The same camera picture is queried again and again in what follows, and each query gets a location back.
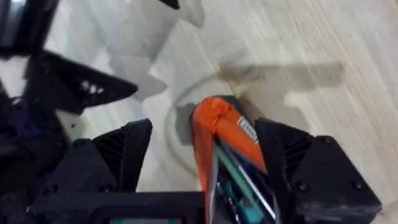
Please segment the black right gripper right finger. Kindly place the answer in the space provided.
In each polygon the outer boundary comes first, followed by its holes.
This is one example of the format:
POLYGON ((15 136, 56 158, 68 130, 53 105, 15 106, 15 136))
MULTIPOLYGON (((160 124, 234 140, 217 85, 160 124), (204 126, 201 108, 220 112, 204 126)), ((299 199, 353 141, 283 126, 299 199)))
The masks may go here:
POLYGON ((339 143, 286 124, 255 121, 277 223, 371 223, 382 203, 339 143))

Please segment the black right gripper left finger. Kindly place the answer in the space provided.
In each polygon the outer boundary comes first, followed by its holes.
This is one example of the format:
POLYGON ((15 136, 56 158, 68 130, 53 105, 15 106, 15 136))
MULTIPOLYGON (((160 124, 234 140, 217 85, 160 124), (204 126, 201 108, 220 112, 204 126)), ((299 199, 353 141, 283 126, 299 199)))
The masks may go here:
POLYGON ((133 121, 94 139, 77 139, 30 206, 36 215, 116 214, 133 206, 152 122, 133 121))

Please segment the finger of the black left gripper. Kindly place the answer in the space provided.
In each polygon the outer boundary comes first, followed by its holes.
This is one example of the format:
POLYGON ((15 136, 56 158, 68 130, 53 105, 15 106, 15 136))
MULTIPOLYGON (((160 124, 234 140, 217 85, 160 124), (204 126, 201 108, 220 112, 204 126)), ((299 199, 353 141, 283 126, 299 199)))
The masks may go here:
POLYGON ((180 9, 180 3, 178 0, 158 0, 161 3, 165 4, 166 6, 174 9, 174 10, 179 10, 180 9))

